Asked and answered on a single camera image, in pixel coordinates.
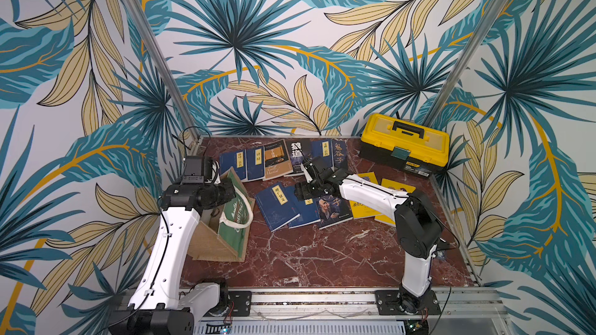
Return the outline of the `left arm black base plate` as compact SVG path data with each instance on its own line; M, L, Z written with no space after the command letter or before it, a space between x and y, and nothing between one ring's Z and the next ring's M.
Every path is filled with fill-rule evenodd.
M190 308L196 319L204 317L246 317L251 312L252 293L250 291L202 291L189 292L180 300L182 308Z

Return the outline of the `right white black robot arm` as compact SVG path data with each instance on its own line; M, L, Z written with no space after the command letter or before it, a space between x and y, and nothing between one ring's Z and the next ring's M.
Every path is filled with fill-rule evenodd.
M408 314L425 313L432 301L431 263L445 226L424 192L385 188L343 168L327 167L316 157L300 165L306 180L296 186L300 200L326 195L360 203L391 217L397 242L405 252L404 275L397 306Z

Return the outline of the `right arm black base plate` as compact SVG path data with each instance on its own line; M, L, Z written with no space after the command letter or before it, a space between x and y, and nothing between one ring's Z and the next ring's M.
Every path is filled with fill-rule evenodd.
M439 315L441 309L436 293L429 289L421 297L406 290L377 290L374 292L380 316Z

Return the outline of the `old man portrait book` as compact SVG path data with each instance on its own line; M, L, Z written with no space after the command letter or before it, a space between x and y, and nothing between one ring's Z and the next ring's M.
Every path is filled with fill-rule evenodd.
M325 195L317 201L317 208L320 217L319 228L325 229L353 219L349 201Z

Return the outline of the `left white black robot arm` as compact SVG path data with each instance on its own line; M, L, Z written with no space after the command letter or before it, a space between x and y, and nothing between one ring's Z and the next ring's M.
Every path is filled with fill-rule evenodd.
M109 319L111 334L191 334L197 311L179 305L180 280L189 244L203 211L236 196L230 179L218 184L170 185L160 202L161 220L145 272L125 310Z

